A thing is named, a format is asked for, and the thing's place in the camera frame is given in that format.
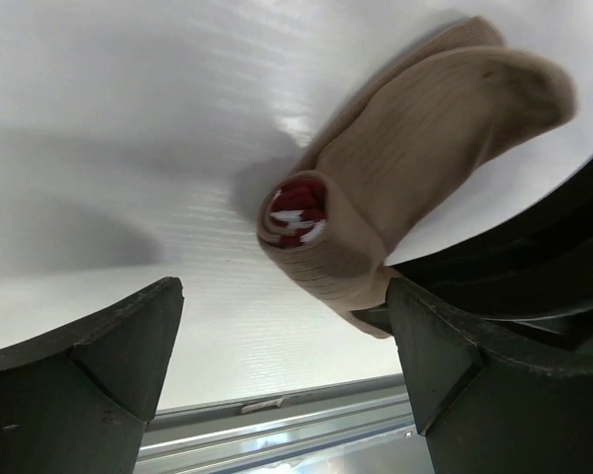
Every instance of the white surface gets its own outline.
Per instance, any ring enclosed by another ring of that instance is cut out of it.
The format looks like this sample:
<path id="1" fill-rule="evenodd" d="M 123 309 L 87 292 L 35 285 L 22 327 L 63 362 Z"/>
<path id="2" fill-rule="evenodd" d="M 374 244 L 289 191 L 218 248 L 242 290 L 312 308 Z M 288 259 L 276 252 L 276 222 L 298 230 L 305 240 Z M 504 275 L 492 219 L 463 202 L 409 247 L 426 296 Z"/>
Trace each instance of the white surface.
<path id="1" fill-rule="evenodd" d="M 252 217 L 373 72 L 479 13 L 565 65 L 582 111 L 480 170 L 396 261 L 505 220 L 593 152 L 593 0 L 0 0 L 0 348 L 172 275 L 161 408 L 399 371 L 393 341 L 264 258 Z"/>

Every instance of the folded fabric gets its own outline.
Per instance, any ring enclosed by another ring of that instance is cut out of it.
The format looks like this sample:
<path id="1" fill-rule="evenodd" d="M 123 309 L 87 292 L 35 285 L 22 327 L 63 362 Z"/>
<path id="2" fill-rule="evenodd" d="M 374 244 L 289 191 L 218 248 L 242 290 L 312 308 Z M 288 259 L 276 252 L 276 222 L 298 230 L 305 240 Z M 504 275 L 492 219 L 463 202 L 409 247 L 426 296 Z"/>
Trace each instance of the folded fabric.
<path id="1" fill-rule="evenodd" d="M 376 79 L 330 123 L 263 202 L 259 242 L 303 289 L 383 337 L 350 312 L 384 302 L 397 276 L 383 265 L 388 253 L 476 168 L 575 109 L 559 66 L 504 47 L 473 18 Z"/>

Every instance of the rolled sock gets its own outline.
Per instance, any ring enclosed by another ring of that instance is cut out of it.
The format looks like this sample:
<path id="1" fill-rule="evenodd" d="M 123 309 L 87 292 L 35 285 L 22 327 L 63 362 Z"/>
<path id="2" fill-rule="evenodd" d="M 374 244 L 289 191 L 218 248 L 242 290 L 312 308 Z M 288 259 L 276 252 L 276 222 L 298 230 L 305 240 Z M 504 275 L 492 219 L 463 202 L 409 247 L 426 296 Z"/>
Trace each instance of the rolled sock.
<path id="1" fill-rule="evenodd" d="M 266 254 L 292 280 L 376 337 L 384 334 L 350 312 L 384 302 L 397 275 L 383 265 L 388 253 L 476 168 L 566 123 L 576 108 L 560 67 L 504 47 L 479 18 L 391 71 L 312 143 L 262 204 L 257 228 Z M 282 239 L 302 229 L 276 225 L 272 201 L 301 180 L 324 185 L 325 226 L 287 247 Z"/>

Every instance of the brown sock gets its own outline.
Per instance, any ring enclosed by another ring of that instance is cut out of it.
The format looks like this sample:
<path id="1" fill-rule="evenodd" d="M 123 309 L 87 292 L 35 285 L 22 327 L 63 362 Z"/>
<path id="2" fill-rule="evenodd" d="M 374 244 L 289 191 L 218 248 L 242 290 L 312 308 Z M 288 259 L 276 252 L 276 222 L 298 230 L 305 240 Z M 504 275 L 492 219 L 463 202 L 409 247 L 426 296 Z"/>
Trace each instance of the brown sock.
<path id="1" fill-rule="evenodd" d="M 307 150 L 291 178 L 325 185 L 323 233 L 278 248 L 287 230 L 269 218 L 272 192 L 260 210 L 261 246 L 303 289 L 382 337 L 348 313 L 384 302 L 396 275 L 383 266 L 388 253 L 478 166 L 574 110 L 558 66 L 503 47 L 479 18 L 465 22 L 375 81 Z"/>

